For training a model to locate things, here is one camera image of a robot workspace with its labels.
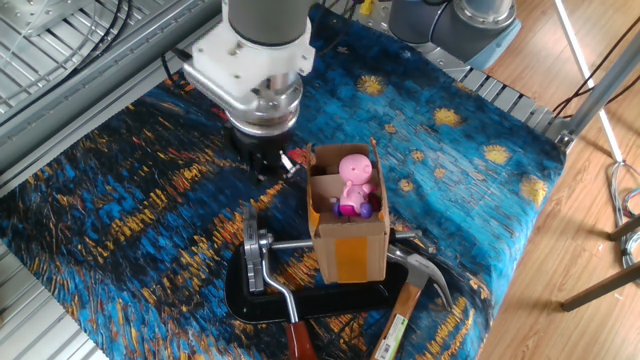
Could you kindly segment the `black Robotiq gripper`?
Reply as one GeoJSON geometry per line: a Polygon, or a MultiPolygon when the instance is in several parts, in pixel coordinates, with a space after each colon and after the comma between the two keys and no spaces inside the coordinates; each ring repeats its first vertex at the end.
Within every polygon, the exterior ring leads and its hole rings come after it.
{"type": "Polygon", "coordinates": [[[226,144],[246,163],[255,181],[264,181],[270,175],[269,165],[282,163],[286,177],[292,177],[300,168],[284,153],[290,138],[288,132],[261,137],[226,124],[223,134],[226,144]]]}

